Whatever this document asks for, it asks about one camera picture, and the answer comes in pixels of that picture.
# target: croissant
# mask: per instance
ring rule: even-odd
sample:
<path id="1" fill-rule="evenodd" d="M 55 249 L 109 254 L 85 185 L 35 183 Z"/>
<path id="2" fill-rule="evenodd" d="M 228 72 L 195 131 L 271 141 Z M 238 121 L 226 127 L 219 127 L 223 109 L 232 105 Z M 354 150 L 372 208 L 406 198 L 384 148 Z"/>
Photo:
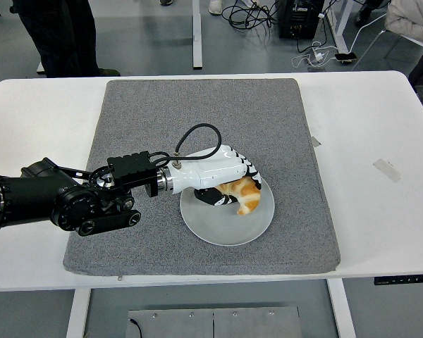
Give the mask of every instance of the croissant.
<path id="1" fill-rule="evenodd" d="M 259 205 L 260 189 L 257 188 L 255 181 L 248 176 L 229 183 L 223 183 L 216 188 L 224 195 L 235 197 L 240 203 L 237 211 L 238 215 L 247 215 Z"/>

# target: shoe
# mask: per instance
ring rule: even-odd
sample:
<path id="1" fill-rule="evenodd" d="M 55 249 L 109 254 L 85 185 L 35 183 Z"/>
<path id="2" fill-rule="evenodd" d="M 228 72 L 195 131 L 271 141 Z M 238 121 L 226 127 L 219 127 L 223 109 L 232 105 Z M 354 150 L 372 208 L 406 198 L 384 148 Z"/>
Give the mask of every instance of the shoe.
<path id="1" fill-rule="evenodd" d="M 213 15 L 221 15 L 223 13 L 222 0 L 210 0 L 209 12 Z"/>
<path id="2" fill-rule="evenodd" d="M 354 18 L 354 25 L 357 28 L 361 28 L 368 23 L 369 15 L 372 13 L 372 9 L 368 8 L 367 5 L 362 5 L 360 11 L 357 12 Z"/>
<path id="3" fill-rule="evenodd" d="M 99 76 L 121 76 L 121 74 L 114 69 L 99 68 Z"/>

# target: gray floor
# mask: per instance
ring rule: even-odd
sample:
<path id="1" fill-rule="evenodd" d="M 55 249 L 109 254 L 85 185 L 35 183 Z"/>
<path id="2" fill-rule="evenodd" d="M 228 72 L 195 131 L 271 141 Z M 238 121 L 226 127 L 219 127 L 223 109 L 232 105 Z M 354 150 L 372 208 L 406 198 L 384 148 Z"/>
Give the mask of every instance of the gray floor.
<path id="1" fill-rule="evenodd" d="M 304 62 L 294 68 L 292 59 L 302 54 L 294 41 L 278 38 L 276 27 L 269 34 L 263 27 L 238 32 L 223 18 L 209 15 L 205 0 L 200 2 L 203 69 L 193 70 L 191 0 L 175 1 L 169 7 L 160 6 L 157 0 L 122 0 L 119 6 L 115 1 L 91 1 L 99 66 L 118 69 L 122 75 L 350 70 L 334 60 L 323 68 L 311 68 Z M 232 3 L 225 0 L 227 6 Z M 18 16 L 8 12 L 10 4 L 0 0 L 0 81 L 43 77 L 35 72 L 39 64 L 36 48 Z M 271 5 L 272 0 L 262 4 Z M 381 14 L 374 13 L 373 18 Z M 348 45 L 357 33 L 352 19 L 344 34 Z M 382 20 L 364 29 L 353 51 L 361 56 L 381 29 Z M 331 46 L 329 29 L 327 37 L 326 46 Z M 324 41 L 321 28 L 315 39 Z M 423 49 L 402 39 L 384 59 L 396 40 L 393 35 L 383 35 L 358 70 L 398 70 L 407 75 Z M 309 43 L 300 42 L 300 49 Z M 375 287 L 373 279 L 366 278 L 346 280 L 345 288 L 358 337 L 423 337 L 423 284 Z M 0 338 L 65 337 L 72 297 L 72 291 L 0 293 Z M 90 338 L 123 337 L 130 309 L 274 304 L 300 308 L 304 337 L 336 337 L 323 281 L 95 290 L 87 331 Z"/>

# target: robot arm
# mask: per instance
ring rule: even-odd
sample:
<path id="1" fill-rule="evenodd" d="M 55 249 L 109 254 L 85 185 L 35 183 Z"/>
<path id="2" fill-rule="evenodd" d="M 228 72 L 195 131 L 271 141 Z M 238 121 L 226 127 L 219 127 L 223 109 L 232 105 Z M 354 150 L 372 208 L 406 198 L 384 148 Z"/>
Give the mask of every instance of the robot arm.
<path id="1" fill-rule="evenodd" d="M 254 176 L 255 169 L 244 156 L 221 145 L 221 135 L 215 149 L 178 157 L 181 162 L 170 156 L 152 162 L 151 157 L 159 154 L 166 153 L 143 151 L 108 158 L 107 166 L 92 173 L 58 167 L 44 158 L 23 168 L 21 177 L 0 176 L 0 228 L 50 220 L 81 236 L 117 230 L 140 220 L 140 212 L 133 209 L 134 187 L 145 186 L 153 197 Z"/>

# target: tape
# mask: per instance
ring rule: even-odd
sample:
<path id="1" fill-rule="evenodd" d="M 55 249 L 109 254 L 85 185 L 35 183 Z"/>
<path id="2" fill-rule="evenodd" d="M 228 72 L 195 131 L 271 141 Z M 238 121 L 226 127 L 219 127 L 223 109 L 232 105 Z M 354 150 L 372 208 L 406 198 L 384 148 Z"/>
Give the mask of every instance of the tape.
<path id="1" fill-rule="evenodd" d="M 389 162 L 385 162 L 382 158 L 374 162 L 373 165 L 392 181 L 397 182 L 401 180 L 401 174 Z"/>
<path id="2" fill-rule="evenodd" d="M 315 138 L 315 136 L 312 136 L 312 146 L 314 148 L 321 146 L 321 143 L 319 143 L 319 141 Z"/>

